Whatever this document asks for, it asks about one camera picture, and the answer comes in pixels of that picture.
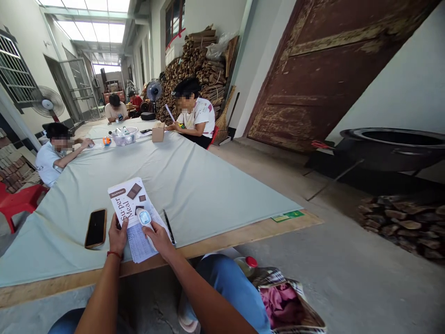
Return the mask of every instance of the wooden door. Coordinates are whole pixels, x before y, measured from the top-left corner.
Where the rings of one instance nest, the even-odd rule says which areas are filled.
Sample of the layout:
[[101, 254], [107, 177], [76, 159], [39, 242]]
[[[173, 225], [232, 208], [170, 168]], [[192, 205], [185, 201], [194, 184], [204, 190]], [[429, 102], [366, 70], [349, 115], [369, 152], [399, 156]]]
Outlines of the wooden door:
[[438, 3], [297, 0], [246, 127], [248, 137], [312, 151], [311, 141], [326, 138]]

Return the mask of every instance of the red stool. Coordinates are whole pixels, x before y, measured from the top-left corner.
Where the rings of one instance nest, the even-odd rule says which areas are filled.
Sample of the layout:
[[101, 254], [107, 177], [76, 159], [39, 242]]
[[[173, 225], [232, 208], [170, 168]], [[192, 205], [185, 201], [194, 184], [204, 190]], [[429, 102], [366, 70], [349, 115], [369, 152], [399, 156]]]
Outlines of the red stool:
[[5, 215], [11, 233], [15, 233], [13, 215], [23, 211], [33, 213], [37, 209], [37, 200], [41, 193], [47, 193], [48, 190], [44, 186], [35, 185], [10, 194], [6, 192], [6, 185], [0, 182], [0, 212]]
[[212, 141], [210, 142], [210, 144], [208, 145], [207, 149], [209, 149], [210, 145], [213, 144], [213, 142], [215, 141], [216, 135], [218, 134], [219, 131], [219, 127], [217, 127], [215, 125], [215, 128], [213, 129], [213, 136], [212, 136]]

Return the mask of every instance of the person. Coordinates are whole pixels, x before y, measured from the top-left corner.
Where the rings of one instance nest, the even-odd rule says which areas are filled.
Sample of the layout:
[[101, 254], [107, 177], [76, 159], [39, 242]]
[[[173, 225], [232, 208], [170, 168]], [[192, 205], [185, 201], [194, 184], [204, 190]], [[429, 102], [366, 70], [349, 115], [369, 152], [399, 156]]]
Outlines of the person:
[[[52, 187], [66, 165], [94, 142], [89, 138], [72, 140], [70, 129], [62, 123], [48, 124], [46, 137], [49, 141], [37, 152], [36, 167], [42, 181]], [[74, 144], [80, 144], [80, 147], [66, 154], [66, 150], [73, 148]]]
[[124, 121], [130, 118], [128, 117], [127, 107], [121, 102], [119, 96], [117, 94], [111, 94], [110, 103], [107, 103], [105, 106], [105, 117], [108, 118], [110, 123], [113, 123], [116, 119], [119, 119], [119, 115], [122, 115], [123, 117], [123, 119], [119, 121]]
[[176, 130], [185, 138], [207, 149], [215, 129], [215, 111], [209, 100], [199, 97], [201, 86], [196, 78], [180, 82], [172, 95], [176, 97], [176, 107], [181, 111], [176, 122], [166, 130]]
[[[167, 231], [155, 222], [143, 232], [171, 266], [183, 287], [179, 323], [193, 333], [197, 322], [206, 333], [271, 333], [260, 293], [230, 258], [205, 257], [196, 270], [178, 252]], [[109, 229], [110, 251], [101, 276], [85, 309], [71, 310], [57, 320], [48, 334], [133, 333], [118, 316], [118, 283], [121, 256], [127, 243], [128, 218], [119, 230], [116, 214]]]
[[137, 95], [134, 90], [129, 91], [128, 97], [130, 98], [131, 104], [136, 109], [136, 113], [139, 113], [139, 106], [142, 103], [142, 99], [139, 95]]

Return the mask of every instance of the wooden table edge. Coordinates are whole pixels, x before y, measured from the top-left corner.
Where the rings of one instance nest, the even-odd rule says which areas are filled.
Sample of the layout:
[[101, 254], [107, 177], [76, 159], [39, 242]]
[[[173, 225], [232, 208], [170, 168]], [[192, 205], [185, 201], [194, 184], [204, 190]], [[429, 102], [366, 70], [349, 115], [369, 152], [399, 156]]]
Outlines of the wooden table edge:
[[[220, 251], [229, 247], [259, 241], [323, 223], [323, 220], [313, 213], [308, 212], [306, 209], [301, 210], [301, 212], [304, 213], [304, 216], [295, 217], [279, 223], [268, 218], [181, 247], [178, 250], [186, 258], [193, 258], [206, 253]], [[166, 264], [159, 254], [142, 263], [127, 261], [121, 264], [120, 277], [155, 269]], [[0, 309], [93, 285], [99, 279], [101, 271], [102, 269], [89, 270], [0, 288]]]

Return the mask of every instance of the red cap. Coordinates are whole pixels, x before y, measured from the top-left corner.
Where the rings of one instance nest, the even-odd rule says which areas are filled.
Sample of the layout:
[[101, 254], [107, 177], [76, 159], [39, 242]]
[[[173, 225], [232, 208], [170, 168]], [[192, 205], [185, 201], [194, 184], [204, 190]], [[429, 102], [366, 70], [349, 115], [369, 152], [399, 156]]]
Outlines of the red cap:
[[258, 262], [253, 257], [247, 257], [246, 263], [249, 267], [252, 267], [252, 268], [258, 267]]

